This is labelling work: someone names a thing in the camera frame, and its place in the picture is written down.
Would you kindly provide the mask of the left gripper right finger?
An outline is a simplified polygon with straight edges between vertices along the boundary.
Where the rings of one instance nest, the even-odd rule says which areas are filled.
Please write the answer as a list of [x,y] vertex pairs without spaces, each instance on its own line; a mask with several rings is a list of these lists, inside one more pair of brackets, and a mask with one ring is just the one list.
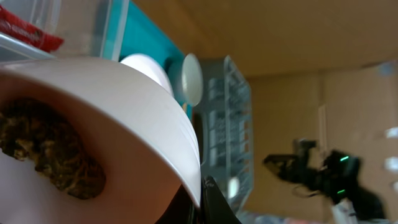
[[201,218],[206,224],[241,224],[212,176],[201,183]]

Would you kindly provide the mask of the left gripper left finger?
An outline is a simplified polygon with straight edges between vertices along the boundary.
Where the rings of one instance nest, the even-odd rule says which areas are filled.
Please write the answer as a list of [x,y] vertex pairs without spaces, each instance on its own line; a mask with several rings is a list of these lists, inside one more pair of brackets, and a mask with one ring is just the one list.
[[196,223],[196,209],[195,206],[185,190],[181,185],[169,206],[162,216],[155,224],[194,224]]

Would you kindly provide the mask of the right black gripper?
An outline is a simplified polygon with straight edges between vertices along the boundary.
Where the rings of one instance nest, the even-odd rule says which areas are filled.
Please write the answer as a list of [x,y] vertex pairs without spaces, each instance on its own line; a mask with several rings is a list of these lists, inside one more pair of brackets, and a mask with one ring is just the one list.
[[293,154],[270,154],[262,163],[273,174],[279,174],[284,181],[303,184],[311,191],[321,190],[320,172],[308,166],[309,158],[308,152],[298,155],[297,158]]

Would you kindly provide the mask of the small white plate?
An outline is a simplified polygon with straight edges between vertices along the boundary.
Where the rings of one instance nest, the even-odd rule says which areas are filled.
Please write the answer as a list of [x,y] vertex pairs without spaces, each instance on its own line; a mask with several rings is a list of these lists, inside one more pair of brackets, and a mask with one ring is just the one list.
[[1,156],[2,223],[155,223],[180,187],[198,207],[198,141],[187,115],[155,81],[94,57],[1,64],[1,100],[51,104],[103,166],[106,186],[92,200],[58,191],[30,161]]

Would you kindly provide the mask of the brown food scrap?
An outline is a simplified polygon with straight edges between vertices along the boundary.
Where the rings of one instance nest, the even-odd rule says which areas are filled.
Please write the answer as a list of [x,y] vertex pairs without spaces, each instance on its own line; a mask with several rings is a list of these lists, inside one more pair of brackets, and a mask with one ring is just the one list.
[[34,98],[1,104],[1,151],[18,161],[32,161],[56,189],[80,200],[95,198],[105,188],[104,169],[86,151],[73,125]]

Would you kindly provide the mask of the red snack wrapper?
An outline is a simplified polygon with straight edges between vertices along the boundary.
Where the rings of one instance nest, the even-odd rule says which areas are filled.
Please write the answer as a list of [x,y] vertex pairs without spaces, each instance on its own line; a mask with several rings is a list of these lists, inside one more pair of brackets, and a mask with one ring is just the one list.
[[61,37],[44,32],[1,6],[1,32],[45,52],[56,51],[64,43]]

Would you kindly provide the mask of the grey bowl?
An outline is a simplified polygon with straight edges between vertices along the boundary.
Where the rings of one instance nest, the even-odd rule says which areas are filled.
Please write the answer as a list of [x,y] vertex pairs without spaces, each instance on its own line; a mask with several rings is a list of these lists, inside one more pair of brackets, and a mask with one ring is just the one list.
[[174,98],[190,106],[196,106],[203,96],[203,73],[197,56],[189,53],[171,63],[167,74]]

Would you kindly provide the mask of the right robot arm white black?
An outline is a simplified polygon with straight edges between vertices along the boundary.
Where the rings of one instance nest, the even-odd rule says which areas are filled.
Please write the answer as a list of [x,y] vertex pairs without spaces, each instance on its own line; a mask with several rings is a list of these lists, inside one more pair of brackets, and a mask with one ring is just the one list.
[[322,169],[310,167],[309,158],[310,150],[304,149],[294,154],[270,154],[263,164],[280,180],[312,191],[310,197],[321,194],[334,205],[349,200],[359,220],[387,218],[382,200],[359,183],[360,158],[333,150],[323,160]]

